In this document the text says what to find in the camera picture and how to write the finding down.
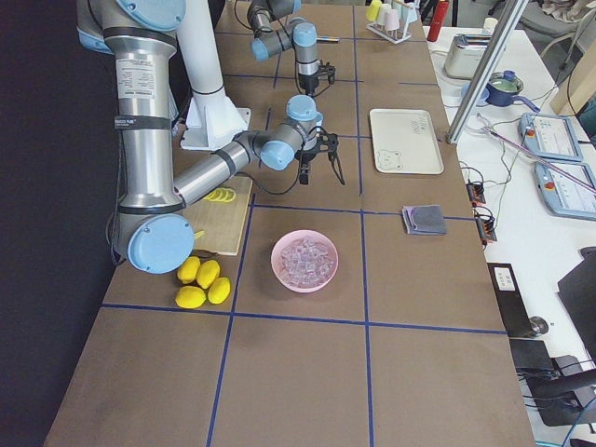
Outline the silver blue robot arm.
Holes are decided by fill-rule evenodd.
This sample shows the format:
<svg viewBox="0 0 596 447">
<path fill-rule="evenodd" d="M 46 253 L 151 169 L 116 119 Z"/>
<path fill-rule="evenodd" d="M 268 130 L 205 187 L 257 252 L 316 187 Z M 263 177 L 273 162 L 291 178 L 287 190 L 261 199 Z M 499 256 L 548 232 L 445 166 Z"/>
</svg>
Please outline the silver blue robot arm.
<svg viewBox="0 0 596 447">
<path fill-rule="evenodd" d="M 252 1 L 247 12 L 253 32 L 251 50 L 257 61 L 266 61 L 292 49 L 298 88 L 314 97 L 321 74 L 315 25 L 295 17 L 287 25 L 274 28 L 275 21 L 296 13 L 301 5 L 301 1 Z"/>
<path fill-rule="evenodd" d="M 115 58 L 118 112 L 114 120 L 126 170 L 116 201 L 114 251 L 150 274 L 176 269 L 195 236 L 183 209 L 253 160 L 283 170 L 318 144 L 322 123 L 313 97 L 321 65 L 315 26 L 297 1 L 254 1 L 248 21 L 252 52 L 263 61 L 292 49 L 304 92 L 290 98 L 284 121 L 268 132 L 248 128 L 250 113 L 224 88 L 210 6 L 205 1 L 80 1 L 81 44 Z M 181 54 L 191 87 L 187 136 L 206 158 L 181 175 L 172 165 L 169 60 Z"/>
</svg>

